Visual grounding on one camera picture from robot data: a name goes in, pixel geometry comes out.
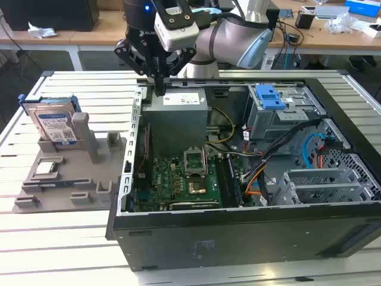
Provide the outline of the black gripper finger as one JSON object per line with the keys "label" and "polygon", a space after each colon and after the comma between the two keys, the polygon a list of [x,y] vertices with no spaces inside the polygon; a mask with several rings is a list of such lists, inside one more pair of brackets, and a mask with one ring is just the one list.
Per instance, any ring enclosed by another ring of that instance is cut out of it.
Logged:
{"label": "black gripper finger", "polygon": [[125,37],[117,42],[114,53],[137,74],[151,78],[155,94],[160,96],[159,65],[153,47],[147,37]]}
{"label": "black gripper finger", "polygon": [[176,76],[184,66],[195,56],[196,49],[183,48],[181,50],[166,52],[160,59],[160,96],[166,92],[167,78]]}

